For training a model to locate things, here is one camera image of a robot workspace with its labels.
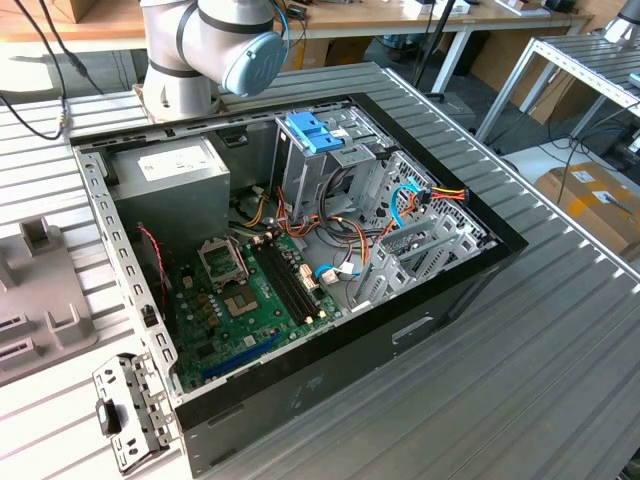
expansion slot bracket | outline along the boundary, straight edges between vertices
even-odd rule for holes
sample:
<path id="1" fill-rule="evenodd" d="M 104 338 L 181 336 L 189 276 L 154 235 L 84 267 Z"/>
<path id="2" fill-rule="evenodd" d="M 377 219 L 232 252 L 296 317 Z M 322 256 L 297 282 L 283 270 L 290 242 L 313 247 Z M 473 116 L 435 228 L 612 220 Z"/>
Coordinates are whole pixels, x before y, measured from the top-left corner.
<path id="1" fill-rule="evenodd" d="M 93 373 L 98 391 L 96 412 L 102 433 L 110 437 L 118 469 L 129 474 L 160 455 L 179 438 L 153 359 L 120 354 Z"/>

white connector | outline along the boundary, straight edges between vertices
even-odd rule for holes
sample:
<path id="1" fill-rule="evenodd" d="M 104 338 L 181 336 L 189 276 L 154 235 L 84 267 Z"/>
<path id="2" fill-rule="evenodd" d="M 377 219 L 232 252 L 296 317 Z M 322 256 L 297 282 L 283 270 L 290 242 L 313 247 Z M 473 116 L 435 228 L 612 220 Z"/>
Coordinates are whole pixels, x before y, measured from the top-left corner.
<path id="1" fill-rule="evenodd" d="M 262 194 L 264 193 L 264 188 L 259 187 L 257 185 L 254 185 L 251 187 L 251 190 L 253 191 L 253 193 L 255 193 L 258 197 L 262 196 Z"/>
<path id="2" fill-rule="evenodd" d="M 339 278 L 338 275 L 336 275 L 335 270 L 332 268 L 322 273 L 320 275 L 320 280 L 322 280 L 325 285 L 331 285 L 333 283 L 337 283 L 339 281 Z"/>

yellow wire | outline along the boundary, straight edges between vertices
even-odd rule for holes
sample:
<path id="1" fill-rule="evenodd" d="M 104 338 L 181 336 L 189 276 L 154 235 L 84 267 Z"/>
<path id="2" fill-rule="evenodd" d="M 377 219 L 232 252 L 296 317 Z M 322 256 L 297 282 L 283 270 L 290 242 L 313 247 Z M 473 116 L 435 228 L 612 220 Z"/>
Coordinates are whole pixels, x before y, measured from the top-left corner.
<path id="1" fill-rule="evenodd" d="M 264 207 L 264 197 L 260 197 L 260 202 L 258 203 L 258 211 L 256 212 L 256 216 L 247 223 L 244 224 L 245 227 L 255 227 L 260 219 L 262 218 L 262 208 Z"/>
<path id="2" fill-rule="evenodd" d="M 464 190 L 447 190 L 446 188 L 433 187 L 432 190 L 443 193 L 464 193 Z"/>

motherboard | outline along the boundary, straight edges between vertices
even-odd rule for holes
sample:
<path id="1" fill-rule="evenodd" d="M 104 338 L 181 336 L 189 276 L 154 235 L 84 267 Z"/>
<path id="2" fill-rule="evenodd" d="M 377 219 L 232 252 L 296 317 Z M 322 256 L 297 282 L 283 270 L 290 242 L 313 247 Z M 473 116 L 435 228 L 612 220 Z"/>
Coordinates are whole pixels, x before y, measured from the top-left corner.
<path id="1" fill-rule="evenodd" d="M 185 392 L 342 316 L 284 233 L 207 242 L 169 281 Z"/>

aluminum table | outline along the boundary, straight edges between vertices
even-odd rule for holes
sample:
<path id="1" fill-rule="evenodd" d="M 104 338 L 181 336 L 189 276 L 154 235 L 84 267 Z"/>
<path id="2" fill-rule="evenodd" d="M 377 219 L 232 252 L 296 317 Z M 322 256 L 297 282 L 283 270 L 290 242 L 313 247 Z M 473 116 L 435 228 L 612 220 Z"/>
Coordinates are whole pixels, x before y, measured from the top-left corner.
<path id="1" fill-rule="evenodd" d="M 393 72 L 281 75 L 232 111 L 363 91 L 530 243 L 463 317 L 221 464 L 223 479 L 609 479 L 640 445 L 639 277 Z M 74 133 L 147 122 L 130 93 L 71 101 Z M 21 105 L 50 128 L 57 102 Z M 91 372 L 139 351 L 68 144 L 0 111 L 0 228 L 59 225 L 99 332 L 90 351 L 0 389 L 0 478 L 117 479 Z M 188 478 L 173 450 L 129 478 Z"/>
<path id="2" fill-rule="evenodd" d="M 631 48 L 621 48 L 598 34 L 533 38 L 478 129 L 479 141 L 485 141 L 491 132 L 536 54 L 549 63 L 524 100 L 521 111 L 529 111 L 554 71 L 562 69 L 601 94 L 574 129 L 574 136 L 584 129 L 607 98 L 621 107 L 632 107 L 629 111 L 640 115 L 640 89 L 629 83 L 629 74 L 640 71 L 640 39 Z"/>

